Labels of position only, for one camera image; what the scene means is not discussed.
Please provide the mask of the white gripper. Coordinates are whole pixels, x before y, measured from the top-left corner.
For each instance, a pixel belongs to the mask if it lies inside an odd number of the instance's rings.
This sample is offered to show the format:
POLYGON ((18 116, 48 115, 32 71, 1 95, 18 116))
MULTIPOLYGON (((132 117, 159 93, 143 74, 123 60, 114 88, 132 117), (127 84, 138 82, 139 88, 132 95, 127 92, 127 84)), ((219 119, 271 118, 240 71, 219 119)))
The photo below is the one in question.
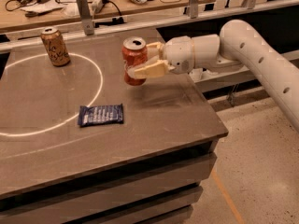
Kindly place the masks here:
POLYGON ((190 37, 175 37, 165 44, 153 42, 146 47, 148 59, 164 57, 164 60, 136 67, 133 71, 135 79, 163 77, 170 71, 174 74, 185 74, 194 68, 193 42, 190 37))

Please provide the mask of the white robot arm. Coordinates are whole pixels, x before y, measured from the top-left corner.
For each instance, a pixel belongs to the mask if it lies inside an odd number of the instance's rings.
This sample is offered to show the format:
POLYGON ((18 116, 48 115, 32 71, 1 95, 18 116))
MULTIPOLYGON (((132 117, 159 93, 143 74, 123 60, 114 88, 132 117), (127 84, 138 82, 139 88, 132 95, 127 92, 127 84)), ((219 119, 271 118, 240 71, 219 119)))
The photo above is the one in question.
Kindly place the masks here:
POLYGON ((229 72, 247 67, 299 131, 299 69, 242 20, 226 22, 217 35, 175 37, 150 43, 148 60, 130 68, 135 79, 184 74, 194 68, 229 72))

